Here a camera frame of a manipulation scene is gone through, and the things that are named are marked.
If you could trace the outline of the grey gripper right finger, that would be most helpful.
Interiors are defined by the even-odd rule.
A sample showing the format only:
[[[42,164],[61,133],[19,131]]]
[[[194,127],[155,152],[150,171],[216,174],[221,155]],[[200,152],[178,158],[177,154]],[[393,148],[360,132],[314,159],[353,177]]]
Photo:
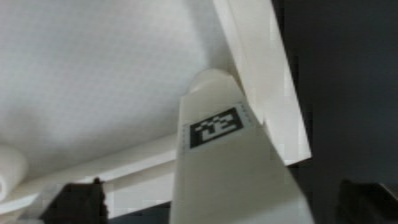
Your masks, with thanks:
[[[398,224],[398,184],[345,179],[337,210],[344,224]]]

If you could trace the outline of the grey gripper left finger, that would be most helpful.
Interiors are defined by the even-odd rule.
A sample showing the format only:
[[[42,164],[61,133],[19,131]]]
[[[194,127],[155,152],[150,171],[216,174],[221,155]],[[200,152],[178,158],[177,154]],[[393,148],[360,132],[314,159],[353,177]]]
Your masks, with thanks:
[[[49,188],[33,201],[17,224],[109,224],[104,181]]]

